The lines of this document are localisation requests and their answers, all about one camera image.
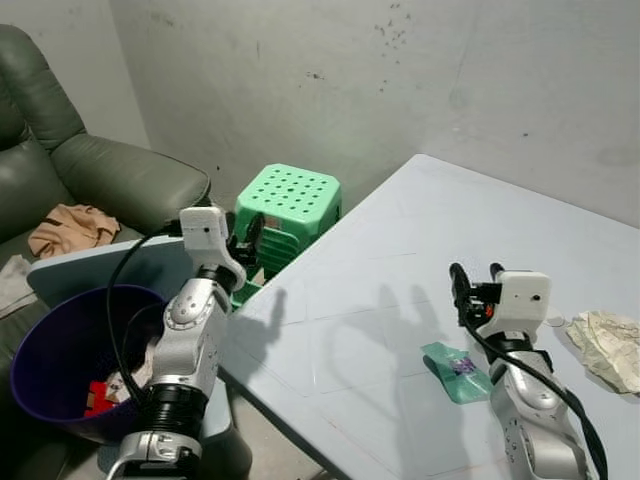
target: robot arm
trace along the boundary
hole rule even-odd
[[[491,407],[502,425],[505,453],[516,480],[585,480],[590,476],[567,404],[548,386],[496,355],[531,367],[564,391],[547,352],[534,350],[547,313],[550,280],[535,272],[491,266],[495,283],[469,283],[459,264],[450,269],[459,323],[482,340],[493,383]]]
[[[246,273],[227,250],[229,234],[221,209],[182,210],[180,226],[197,273],[164,311],[164,333],[140,416],[134,432],[122,441],[107,480],[191,479],[202,455],[198,438],[216,380],[229,297],[242,288]]]

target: sofa armrest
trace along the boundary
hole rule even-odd
[[[80,134],[51,157],[76,201],[142,233],[177,218],[182,208],[210,203],[206,173],[150,150]]]

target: red object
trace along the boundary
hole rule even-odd
[[[105,412],[113,408],[116,404],[107,400],[107,384],[104,382],[91,382],[89,384],[89,396],[87,398],[87,409],[84,411],[85,417],[91,417],[98,413]]]

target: purple trash bin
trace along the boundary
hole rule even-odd
[[[146,345],[162,334],[162,297],[134,285],[112,292],[112,319],[118,345],[129,330],[127,365],[140,364]],[[137,410],[131,400],[106,412],[84,417],[91,381],[104,381],[117,362],[106,322],[106,288],[98,288],[58,305],[22,341],[11,366],[17,403],[31,416],[98,443],[119,442],[130,432]]]

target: green packet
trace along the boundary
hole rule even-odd
[[[455,403],[486,400],[491,392],[489,376],[469,358],[469,352],[436,342],[421,347],[424,364],[438,377]]]

